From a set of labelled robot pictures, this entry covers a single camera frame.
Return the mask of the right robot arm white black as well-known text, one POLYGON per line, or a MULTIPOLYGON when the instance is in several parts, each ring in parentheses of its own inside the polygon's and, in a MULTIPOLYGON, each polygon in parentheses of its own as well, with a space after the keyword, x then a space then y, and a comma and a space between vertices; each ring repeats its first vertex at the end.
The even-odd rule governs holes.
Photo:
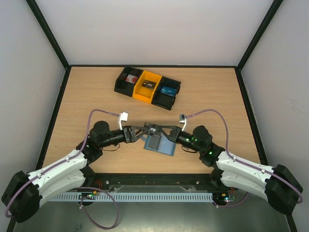
POLYGON ((218 172, 211 176, 215 189, 226 186, 254 194, 284 215, 290 215, 303 202, 303 188, 287 167, 262 165, 238 157, 216 145, 204 126, 196 127, 192 133, 177 126, 158 128, 160 132, 166 129, 170 130, 167 133, 170 141, 199 153, 202 163, 218 172))

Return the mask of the black VIP credit card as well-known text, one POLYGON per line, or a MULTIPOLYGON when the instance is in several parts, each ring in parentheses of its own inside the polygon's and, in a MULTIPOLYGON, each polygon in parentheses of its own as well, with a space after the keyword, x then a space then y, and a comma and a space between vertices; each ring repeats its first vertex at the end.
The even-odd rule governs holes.
POLYGON ((147 128, 147 134, 152 135, 159 135, 160 132, 160 126, 153 123, 144 123, 144 127, 147 128))

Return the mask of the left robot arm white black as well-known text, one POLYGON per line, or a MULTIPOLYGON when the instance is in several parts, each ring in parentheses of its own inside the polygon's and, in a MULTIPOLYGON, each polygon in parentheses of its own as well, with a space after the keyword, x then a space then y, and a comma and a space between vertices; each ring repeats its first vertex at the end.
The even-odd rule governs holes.
POLYGON ((102 156, 104 147, 134 143, 147 132, 147 127, 135 126, 110 130, 106 121, 96 122, 85 139, 63 158, 42 169, 13 175, 1 197, 5 216, 17 222, 30 219, 50 199, 82 187, 93 174, 89 165, 102 156))

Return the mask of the teal leather card holder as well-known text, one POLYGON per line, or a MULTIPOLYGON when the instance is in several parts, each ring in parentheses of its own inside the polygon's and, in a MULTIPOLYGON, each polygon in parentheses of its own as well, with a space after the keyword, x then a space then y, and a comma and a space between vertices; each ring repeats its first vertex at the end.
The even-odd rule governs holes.
MULTIPOLYGON (((147 135, 146 137, 143 136, 141 139, 144 141, 144 149, 150 150, 147 148, 148 145, 148 140, 149 140, 150 135, 147 135)), ((168 156, 174 156, 176 144, 174 142, 169 141, 164 135, 160 135, 161 140, 159 144, 159 148, 157 151, 155 150, 150 150, 156 153, 168 155, 168 156)))

